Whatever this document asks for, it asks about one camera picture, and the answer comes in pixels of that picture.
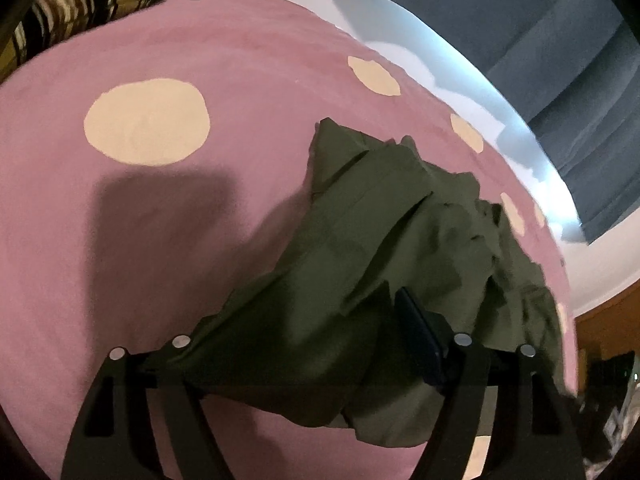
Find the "wooden furniture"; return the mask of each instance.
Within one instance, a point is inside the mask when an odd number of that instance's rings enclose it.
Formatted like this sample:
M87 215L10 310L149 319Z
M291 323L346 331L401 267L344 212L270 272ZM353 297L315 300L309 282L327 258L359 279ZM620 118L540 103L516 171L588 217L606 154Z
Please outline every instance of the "wooden furniture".
M584 388L587 363L631 350L640 354L640 281L576 319L578 382Z

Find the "striped pillow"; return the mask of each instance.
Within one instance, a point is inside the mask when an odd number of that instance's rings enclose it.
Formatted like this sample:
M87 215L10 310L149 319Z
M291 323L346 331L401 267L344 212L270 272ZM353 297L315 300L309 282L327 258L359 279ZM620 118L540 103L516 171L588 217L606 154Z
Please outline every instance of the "striped pillow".
M0 50L0 82L50 46L162 0L36 0Z

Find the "green fabric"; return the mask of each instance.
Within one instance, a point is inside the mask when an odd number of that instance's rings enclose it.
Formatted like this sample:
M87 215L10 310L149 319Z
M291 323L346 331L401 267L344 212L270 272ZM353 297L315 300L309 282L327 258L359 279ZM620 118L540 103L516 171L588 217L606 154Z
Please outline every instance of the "green fabric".
M329 119L312 153L312 206L275 270L202 319L170 367L302 426L416 446L443 398L401 340L392 297L408 286L485 346L539 348L562 387L554 298L472 174L421 161L409 137L381 142Z

